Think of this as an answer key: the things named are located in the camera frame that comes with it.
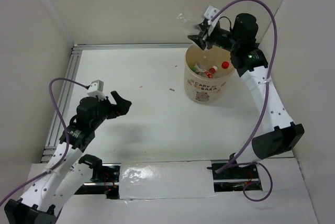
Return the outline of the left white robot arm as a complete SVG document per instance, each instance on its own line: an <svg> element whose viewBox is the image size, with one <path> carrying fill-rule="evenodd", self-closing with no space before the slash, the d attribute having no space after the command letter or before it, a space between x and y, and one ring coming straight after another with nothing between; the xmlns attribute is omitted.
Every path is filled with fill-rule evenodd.
<svg viewBox="0 0 335 224"><path fill-rule="evenodd" d="M85 182L103 177L102 160L84 151L106 119L126 115L132 105L116 91L111 95L113 104L104 94L80 100L43 176L31 181L18 200L10 199L4 206L9 223L56 223L65 203Z"/></svg>

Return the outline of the clear crushed bottle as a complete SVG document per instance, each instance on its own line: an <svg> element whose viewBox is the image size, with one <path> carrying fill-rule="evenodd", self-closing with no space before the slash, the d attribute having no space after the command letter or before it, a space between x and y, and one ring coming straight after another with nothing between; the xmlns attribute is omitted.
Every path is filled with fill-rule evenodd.
<svg viewBox="0 0 335 224"><path fill-rule="evenodd" d="M201 17L193 16L190 12L183 12L177 16L178 26L186 33L198 32L199 24L203 21Z"/></svg>

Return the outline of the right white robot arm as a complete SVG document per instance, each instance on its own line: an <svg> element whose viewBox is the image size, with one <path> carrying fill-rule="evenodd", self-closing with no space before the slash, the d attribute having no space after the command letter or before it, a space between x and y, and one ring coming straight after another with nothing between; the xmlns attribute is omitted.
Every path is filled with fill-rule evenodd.
<svg viewBox="0 0 335 224"><path fill-rule="evenodd" d="M220 11L209 6L197 26L199 34L188 38L202 50L217 46L230 52L231 63L259 110L260 117L249 139L226 165L215 171L219 174L228 169L232 177L240 178L248 164L291 151L305 130L302 124L294 123L271 80L273 62L266 60L256 43L256 18L240 13L229 30L222 29L219 20Z"/></svg>

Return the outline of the red label water bottle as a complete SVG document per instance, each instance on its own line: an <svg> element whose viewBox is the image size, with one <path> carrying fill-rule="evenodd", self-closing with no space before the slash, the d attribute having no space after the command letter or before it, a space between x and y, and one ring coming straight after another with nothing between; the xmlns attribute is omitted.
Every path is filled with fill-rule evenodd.
<svg viewBox="0 0 335 224"><path fill-rule="evenodd" d="M223 61L223 63L221 64L221 67L222 67L223 69L227 69L229 66L230 66L230 64L229 64L229 62L227 62L227 61Z"/></svg>

